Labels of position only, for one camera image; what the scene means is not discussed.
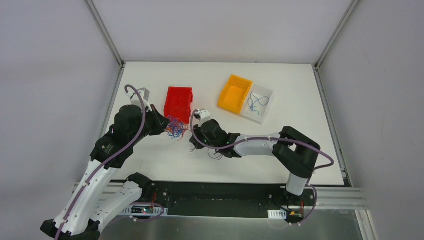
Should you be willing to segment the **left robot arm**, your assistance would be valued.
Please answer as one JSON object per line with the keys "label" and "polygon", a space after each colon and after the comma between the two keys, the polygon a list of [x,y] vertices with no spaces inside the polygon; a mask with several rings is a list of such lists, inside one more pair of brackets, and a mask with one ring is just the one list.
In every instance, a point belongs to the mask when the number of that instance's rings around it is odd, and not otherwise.
{"label": "left robot arm", "polygon": [[99,198],[114,175],[147,136],[165,132],[169,119],[151,105],[142,111],[125,105],[90,154],[86,172],[64,210],[45,220],[40,230],[56,240],[97,240],[106,226],[130,204],[153,198],[152,180],[141,173],[127,177],[121,189],[102,203]]}

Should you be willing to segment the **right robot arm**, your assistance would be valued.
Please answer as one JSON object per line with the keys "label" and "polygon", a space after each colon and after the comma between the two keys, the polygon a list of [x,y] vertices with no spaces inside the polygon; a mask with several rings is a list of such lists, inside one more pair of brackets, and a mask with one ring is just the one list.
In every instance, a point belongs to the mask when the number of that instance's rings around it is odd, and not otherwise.
{"label": "right robot arm", "polygon": [[313,175],[321,147],[291,126],[270,135],[245,135],[222,130],[212,119],[191,127],[195,149],[208,148],[226,158],[247,156],[275,157],[288,171],[284,200],[296,205],[304,198],[304,189]]}

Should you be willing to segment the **red plastic bin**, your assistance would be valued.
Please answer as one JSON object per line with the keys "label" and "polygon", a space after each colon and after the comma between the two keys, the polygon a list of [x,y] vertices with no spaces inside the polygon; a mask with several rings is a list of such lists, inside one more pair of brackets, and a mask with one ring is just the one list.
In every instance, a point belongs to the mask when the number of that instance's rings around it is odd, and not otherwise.
{"label": "red plastic bin", "polygon": [[191,87],[169,86],[164,104],[164,115],[181,120],[188,125],[192,114],[193,89]]}

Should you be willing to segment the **yellow plastic bin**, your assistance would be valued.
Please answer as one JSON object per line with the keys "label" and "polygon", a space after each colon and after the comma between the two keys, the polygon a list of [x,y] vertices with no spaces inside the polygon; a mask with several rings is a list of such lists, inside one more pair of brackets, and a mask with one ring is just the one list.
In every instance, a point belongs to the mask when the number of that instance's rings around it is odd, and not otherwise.
{"label": "yellow plastic bin", "polygon": [[232,74],[220,93],[217,106],[234,114],[240,114],[253,83],[251,80]]}

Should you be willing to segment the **white translucent plastic bin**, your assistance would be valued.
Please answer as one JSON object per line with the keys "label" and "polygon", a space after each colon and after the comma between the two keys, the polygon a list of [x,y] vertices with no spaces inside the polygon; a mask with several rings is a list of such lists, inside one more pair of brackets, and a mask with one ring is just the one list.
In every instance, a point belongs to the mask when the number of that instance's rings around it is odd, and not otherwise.
{"label": "white translucent plastic bin", "polygon": [[262,124],[274,98],[274,90],[263,84],[253,83],[244,101],[240,115]]}

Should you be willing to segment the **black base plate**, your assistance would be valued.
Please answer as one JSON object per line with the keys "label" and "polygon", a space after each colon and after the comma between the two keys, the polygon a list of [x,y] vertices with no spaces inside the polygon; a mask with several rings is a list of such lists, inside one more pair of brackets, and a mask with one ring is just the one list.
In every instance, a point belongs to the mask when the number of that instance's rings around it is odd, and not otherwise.
{"label": "black base plate", "polygon": [[265,219],[268,210],[284,210],[303,218],[305,208],[316,202],[310,187],[295,196],[284,184],[152,181],[140,173],[127,180],[142,186],[138,205],[167,208],[166,216],[173,217]]}

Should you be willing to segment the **left aluminium frame post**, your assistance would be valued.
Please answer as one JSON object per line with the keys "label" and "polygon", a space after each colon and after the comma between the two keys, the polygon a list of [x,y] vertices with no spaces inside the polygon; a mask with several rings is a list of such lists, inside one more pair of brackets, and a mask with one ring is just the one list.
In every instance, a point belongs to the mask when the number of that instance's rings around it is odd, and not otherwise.
{"label": "left aluminium frame post", "polygon": [[84,3],[88,9],[88,11],[90,12],[94,23],[96,24],[100,34],[103,37],[103,40],[105,41],[108,49],[110,50],[112,56],[114,57],[115,61],[117,62],[118,66],[120,68],[123,68],[125,61],[122,59],[118,48],[116,47],[111,34],[109,33],[107,26],[105,25],[101,14],[98,10],[98,8],[96,7],[96,4],[93,0],[84,0]]}

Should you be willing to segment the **aluminium frame post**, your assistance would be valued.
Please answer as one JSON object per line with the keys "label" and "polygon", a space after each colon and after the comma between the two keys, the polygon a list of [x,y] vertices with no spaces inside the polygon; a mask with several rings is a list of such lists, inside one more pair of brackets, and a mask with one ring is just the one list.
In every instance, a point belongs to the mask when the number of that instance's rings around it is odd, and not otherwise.
{"label": "aluminium frame post", "polygon": [[338,40],[340,34],[342,33],[342,31],[345,28],[345,25],[348,23],[348,21],[350,20],[352,14],[354,13],[354,11],[356,10],[358,4],[361,2],[361,0],[351,0],[346,11],[344,12],[342,18],[340,19],[339,23],[337,24],[334,32],[332,33],[329,41],[327,42],[324,50],[322,51],[322,53],[320,54],[317,62],[315,63],[315,68],[318,70],[323,63],[325,62],[326,58],[328,57],[328,55],[330,54],[330,51],[332,50],[332,48],[335,46],[336,41]]}
{"label": "aluminium frame post", "polygon": [[105,25],[101,14],[98,10],[98,8],[96,7],[96,4],[93,0],[84,0],[84,3],[88,9],[88,11],[90,12],[94,23],[96,24],[100,34],[103,37],[103,40],[105,41],[108,49],[110,50],[112,56],[114,57],[115,61],[117,62],[118,66],[120,68],[123,68],[125,61],[122,59],[118,48],[116,47],[111,34],[109,33],[107,26]]}

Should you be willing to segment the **right aluminium frame post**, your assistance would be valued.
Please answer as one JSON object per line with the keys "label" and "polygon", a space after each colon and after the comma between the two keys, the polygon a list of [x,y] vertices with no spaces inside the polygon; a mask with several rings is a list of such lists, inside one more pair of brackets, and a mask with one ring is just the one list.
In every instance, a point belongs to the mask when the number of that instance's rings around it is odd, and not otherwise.
{"label": "right aluminium frame post", "polygon": [[351,0],[346,11],[344,12],[342,18],[340,19],[339,23],[337,24],[334,32],[332,33],[329,41],[327,42],[324,50],[322,51],[322,53],[320,54],[317,62],[315,63],[315,68],[318,70],[323,63],[325,62],[326,58],[328,57],[328,55],[330,54],[330,51],[332,50],[332,48],[335,46],[336,41],[338,40],[340,34],[342,33],[342,31],[345,28],[345,25],[348,23],[348,21],[350,20],[352,14],[354,13],[354,11],[356,10],[358,4],[361,2],[361,0]]}

